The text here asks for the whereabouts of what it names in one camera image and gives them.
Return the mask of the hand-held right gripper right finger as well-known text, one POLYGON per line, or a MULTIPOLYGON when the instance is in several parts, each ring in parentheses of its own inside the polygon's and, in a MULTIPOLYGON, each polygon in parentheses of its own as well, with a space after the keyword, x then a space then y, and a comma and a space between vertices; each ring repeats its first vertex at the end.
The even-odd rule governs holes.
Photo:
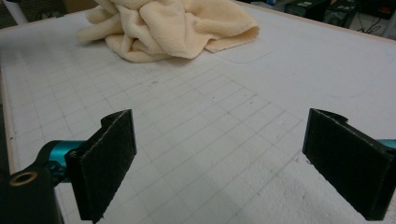
POLYGON ((376 140, 333 112, 309 110, 303 153, 367 220, 382 220, 396 190, 396 139, 376 140))

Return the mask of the cream towel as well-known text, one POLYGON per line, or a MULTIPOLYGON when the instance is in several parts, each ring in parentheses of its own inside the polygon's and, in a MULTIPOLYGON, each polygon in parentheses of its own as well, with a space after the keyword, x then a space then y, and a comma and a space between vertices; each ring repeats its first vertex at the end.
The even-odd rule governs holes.
POLYGON ((81 42, 105 40, 122 59, 193 59, 254 41, 258 22, 233 0, 94 0, 81 42))

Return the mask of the large black computer tower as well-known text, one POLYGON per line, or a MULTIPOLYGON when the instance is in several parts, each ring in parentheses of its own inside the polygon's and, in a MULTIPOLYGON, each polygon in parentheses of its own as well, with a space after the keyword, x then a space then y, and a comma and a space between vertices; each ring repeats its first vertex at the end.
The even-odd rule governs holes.
POLYGON ((322 21, 332 0, 293 0, 285 5, 284 12, 309 20, 322 21))

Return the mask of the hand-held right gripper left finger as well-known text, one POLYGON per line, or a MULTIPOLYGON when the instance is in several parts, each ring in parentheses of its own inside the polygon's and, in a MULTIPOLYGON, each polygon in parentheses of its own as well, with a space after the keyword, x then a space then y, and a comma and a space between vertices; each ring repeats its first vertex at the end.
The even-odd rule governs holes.
POLYGON ((109 207, 136 155, 133 111, 101 119, 101 128, 65 155, 80 218, 98 222, 109 207))

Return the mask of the slim black computer tower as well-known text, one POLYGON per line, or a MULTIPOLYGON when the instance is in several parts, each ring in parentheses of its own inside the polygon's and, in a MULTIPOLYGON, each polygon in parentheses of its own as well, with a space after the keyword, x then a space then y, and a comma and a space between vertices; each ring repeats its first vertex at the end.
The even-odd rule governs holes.
POLYGON ((323 21, 325 23, 349 28, 359 7, 356 0, 337 0, 326 8, 323 21))

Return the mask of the white grid mat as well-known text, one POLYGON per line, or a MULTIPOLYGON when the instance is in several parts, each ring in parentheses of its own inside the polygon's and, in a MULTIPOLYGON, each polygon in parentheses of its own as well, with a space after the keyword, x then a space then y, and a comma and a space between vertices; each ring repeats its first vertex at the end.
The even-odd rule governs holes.
POLYGON ((15 169, 128 108, 137 154, 100 224, 396 224, 396 197, 369 222, 302 152, 312 108, 396 138, 396 41, 249 13, 261 28, 254 42, 156 63, 78 42, 83 13, 0 30, 15 169))

